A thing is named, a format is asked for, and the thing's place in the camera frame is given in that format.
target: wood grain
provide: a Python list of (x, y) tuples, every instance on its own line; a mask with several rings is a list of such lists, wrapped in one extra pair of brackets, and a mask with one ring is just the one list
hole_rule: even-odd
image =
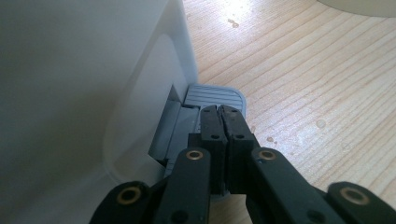
[[(312, 185), (362, 185), (396, 208), (396, 19), (314, 0), (183, 1), (201, 83), (237, 88), (263, 147)], [(249, 223), (244, 196), (210, 223)]]

